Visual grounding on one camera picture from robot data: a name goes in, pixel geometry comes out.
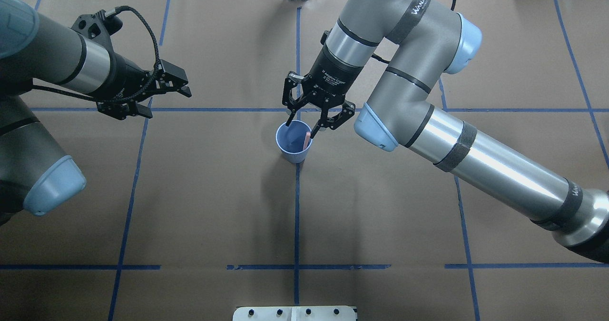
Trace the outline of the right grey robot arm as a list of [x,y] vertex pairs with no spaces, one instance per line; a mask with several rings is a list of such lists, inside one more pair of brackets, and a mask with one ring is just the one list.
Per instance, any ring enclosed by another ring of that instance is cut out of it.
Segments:
[[[290,131],[306,148],[313,141],[298,130],[294,120],[306,102],[321,112],[313,128],[335,129],[353,113],[344,94],[362,65],[352,68],[344,59],[375,57],[368,44],[339,20],[335,31],[322,36],[323,50],[310,74],[291,72],[285,81],[284,104],[291,117],[278,129]],[[552,232],[566,249],[591,261],[592,267],[608,265],[608,193],[583,190],[581,186],[553,174],[511,148],[487,136],[474,126],[451,115],[443,104],[426,101],[429,85],[440,83],[440,75],[422,79],[414,67],[404,69],[406,59],[415,59],[425,68],[434,68],[426,51],[403,54],[400,48],[393,62],[387,63],[381,82],[364,104],[355,122],[356,132],[385,151],[404,146],[430,160],[435,167],[450,172],[526,215],[535,225]]]

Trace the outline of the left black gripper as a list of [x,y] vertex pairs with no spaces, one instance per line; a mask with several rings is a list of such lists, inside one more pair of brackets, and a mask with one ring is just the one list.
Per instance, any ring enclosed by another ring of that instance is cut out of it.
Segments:
[[116,61],[115,92],[112,102],[96,102],[98,112],[123,121],[127,117],[152,118],[147,106],[134,101],[142,101],[148,96],[166,93],[179,93],[192,97],[185,70],[165,59],[158,58],[154,69],[143,70],[139,65],[120,54],[114,54]]

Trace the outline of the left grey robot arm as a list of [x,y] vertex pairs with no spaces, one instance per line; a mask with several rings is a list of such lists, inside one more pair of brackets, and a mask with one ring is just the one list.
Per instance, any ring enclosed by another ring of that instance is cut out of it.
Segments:
[[[111,37],[130,11],[154,48],[152,70],[118,54]],[[1,0],[1,224],[20,211],[45,215],[86,186],[72,156],[22,100],[33,90],[78,98],[122,120],[151,118],[141,101],[159,91],[158,41],[141,13],[128,5],[82,15],[65,27],[21,0]]]

